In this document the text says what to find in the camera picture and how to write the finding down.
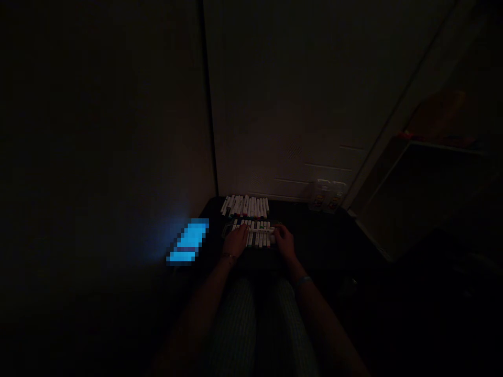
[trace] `leg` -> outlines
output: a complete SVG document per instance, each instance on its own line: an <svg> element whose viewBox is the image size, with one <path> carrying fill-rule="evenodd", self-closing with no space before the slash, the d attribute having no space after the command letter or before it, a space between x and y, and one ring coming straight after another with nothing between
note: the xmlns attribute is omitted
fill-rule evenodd
<svg viewBox="0 0 503 377"><path fill-rule="evenodd" d="M267 290L258 322L257 375L319 375L292 286L277 278Z"/></svg>
<svg viewBox="0 0 503 377"><path fill-rule="evenodd" d="M209 376L248 376L253 372L255 304L249 280L238 279L225 292L213 324L201 372Z"/></svg>

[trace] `door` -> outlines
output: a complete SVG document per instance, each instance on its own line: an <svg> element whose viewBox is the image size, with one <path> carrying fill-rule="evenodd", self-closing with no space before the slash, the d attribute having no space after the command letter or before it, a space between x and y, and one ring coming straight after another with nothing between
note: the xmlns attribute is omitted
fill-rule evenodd
<svg viewBox="0 0 503 377"><path fill-rule="evenodd" d="M350 187L453 4L205 2L220 194Z"/></svg>

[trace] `plastic container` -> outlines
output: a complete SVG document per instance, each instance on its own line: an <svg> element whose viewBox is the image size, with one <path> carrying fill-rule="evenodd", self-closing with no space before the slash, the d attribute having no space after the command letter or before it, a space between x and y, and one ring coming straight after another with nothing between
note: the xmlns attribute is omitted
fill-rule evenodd
<svg viewBox="0 0 503 377"><path fill-rule="evenodd" d="M331 183L331 190L328 200L323 205L323 212L335 213L341 205L344 194L346 193L346 184L344 182L334 181Z"/></svg>
<svg viewBox="0 0 503 377"><path fill-rule="evenodd" d="M313 211L321 211L323 204L326 203L330 197L332 189L332 182L318 179L315 183L314 194L309 202L309 209Z"/></svg>

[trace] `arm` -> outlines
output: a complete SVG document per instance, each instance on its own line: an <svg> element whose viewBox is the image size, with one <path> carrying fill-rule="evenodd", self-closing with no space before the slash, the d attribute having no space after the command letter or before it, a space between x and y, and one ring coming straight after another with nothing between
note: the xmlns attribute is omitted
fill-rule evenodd
<svg viewBox="0 0 503 377"><path fill-rule="evenodd" d="M191 297L172 334L155 357L150 375L190 375L213 324L229 272L243 253L247 239L246 225L227 235L222 258Z"/></svg>
<svg viewBox="0 0 503 377"><path fill-rule="evenodd" d="M284 257L292 284L307 276L293 248L293 235L279 225L274 231L279 251ZM324 366L331 372L351 376L369 376L363 361L341 323L311 280L297 289L299 305L306 329Z"/></svg>

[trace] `person's left hand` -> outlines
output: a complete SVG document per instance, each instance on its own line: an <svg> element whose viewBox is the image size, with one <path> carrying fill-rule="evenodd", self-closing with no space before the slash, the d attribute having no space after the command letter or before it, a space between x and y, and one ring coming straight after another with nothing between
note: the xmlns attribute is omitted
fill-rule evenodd
<svg viewBox="0 0 503 377"><path fill-rule="evenodd" d="M249 226L241 224L239 228L234 229L225 237L223 253L239 258L248 244L248 229Z"/></svg>

